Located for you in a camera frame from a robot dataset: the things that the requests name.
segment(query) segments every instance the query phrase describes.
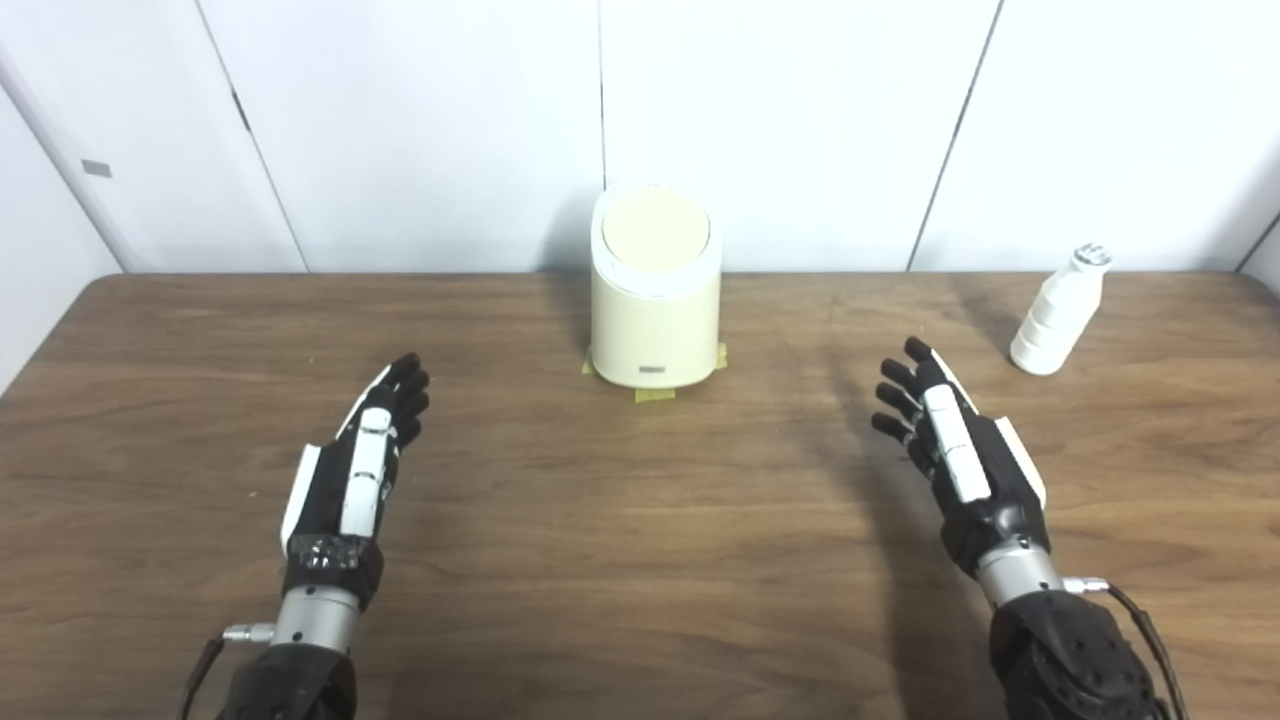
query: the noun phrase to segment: cable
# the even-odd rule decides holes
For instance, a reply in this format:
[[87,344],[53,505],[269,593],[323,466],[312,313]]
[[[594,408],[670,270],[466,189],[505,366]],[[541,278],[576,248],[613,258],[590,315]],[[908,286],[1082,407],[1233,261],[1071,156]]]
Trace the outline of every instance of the cable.
[[178,700],[178,720],[187,720],[187,715],[191,712],[191,703],[196,700],[196,691],[205,682],[205,675],[209,674],[209,669],[214,666],[218,653],[223,651],[223,646],[225,644],[227,641],[221,635],[218,635],[206,642],[205,650],[200,651],[200,659],[196,660],[196,666],[191,669],[187,684],[182,688],[182,698]]
[[1169,697],[1172,701],[1174,714],[1178,716],[1178,720],[1188,720],[1187,702],[1183,700],[1183,689],[1179,687],[1178,676],[1174,674],[1174,662],[1169,657],[1169,651],[1165,650],[1165,643],[1160,639],[1160,633],[1156,632],[1156,625],[1151,621],[1151,615],[1147,615],[1146,610],[1138,607],[1137,602],[1129,600],[1129,596],[1121,592],[1120,588],[1110,585],[1107,587],[1107,592],[1129,611],[1133,624],[1138,625],[1138,632],[1142,633],[1142,639],[1147,641],[1147,647],[1156,656],[1156,665],[1160,665],[1160,673],[1165,676],[1165,684],[1169,685]]

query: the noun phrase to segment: round lid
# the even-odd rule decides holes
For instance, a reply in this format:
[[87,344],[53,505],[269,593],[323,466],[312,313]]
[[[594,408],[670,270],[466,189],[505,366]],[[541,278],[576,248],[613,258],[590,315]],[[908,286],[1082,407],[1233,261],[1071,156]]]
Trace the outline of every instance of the round lid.
[[1071,254],[1071,265],[1084,273],[1105,273],[1111,268],[1111,251],[1096,242],[1082,245]]
[[698,202],[667,187],[622,195],[604,214],[609,252],[623,264],[666,273],[692,263],[707,247],[710,220]]

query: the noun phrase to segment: robotic hand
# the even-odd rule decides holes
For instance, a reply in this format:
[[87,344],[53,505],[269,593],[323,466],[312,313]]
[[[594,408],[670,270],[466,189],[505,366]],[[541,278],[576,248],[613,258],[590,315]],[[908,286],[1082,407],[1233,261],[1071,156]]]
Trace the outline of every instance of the robotic hand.
[[1101,578],[1064,578],[1050,560],[1044,484],[1007,418],[980,415],[942,357],[909,338],[913,372],[892,359],[876,397],[872,425],[906,447],[942,511],[942,544],[978,580],[995,609],[991,664],[1014,720],[1167,719],[1151,675],[1111,614],[1082,598],[1110,592],[1129,610],[1170,685],[1179,720],[1185,708],[1167,653],[1146,612]]
[[351,720],[356,671],[347,656],[360,615],[378,592],[378,548],[399,451],[421,433],[428,375],[417,355],[388,365],[365,389],[324,447],[307,445],[293,480],[280,543],[284,596],[276,621],[232,625],[209,641],[178,708],[227,642],[269,643],[232,678],[219,720]]

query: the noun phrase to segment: wood grain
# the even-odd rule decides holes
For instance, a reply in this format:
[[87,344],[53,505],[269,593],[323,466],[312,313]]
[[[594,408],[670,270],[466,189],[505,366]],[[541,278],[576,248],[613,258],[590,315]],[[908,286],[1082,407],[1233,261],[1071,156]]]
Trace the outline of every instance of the wood grain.
[[867,423],[918,333],[1018,424],[1059,568],[1148,606],[1199,717],[1275,717],[1280,306],[1110,277],[1033,378],[1004,350],[1038,281],[730,277],[730,368],[643,405],[580,374],[579,277],[100,281],[0,398],[0,716],[168,717],[209,634],[274,618],[301,445],[416,350],[364,720],[1001,717],[980,593]]

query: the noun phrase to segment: white panel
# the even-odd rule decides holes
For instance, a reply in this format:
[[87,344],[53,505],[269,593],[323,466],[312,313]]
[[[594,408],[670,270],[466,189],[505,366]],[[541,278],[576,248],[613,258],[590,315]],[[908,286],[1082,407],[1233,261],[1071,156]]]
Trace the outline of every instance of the white panel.
[[120,266],[0,91],[0,393],[91,281]]
[[1267,283],[1271,292],[1280,295],[1280,224],[1271,228],[1271,233],[1244,265],[1244,272]]
[[730,270],[902,270],[995,0],[602,0],[609,183],[676,184]]
[[193,3],[0,1],[0,72],[127,269],[303,269]]
[[1280,196],[1280,4],[1007,0],[913,269],[1234,269]]
[[594,3],[202,6],[312,269],[585,266]]

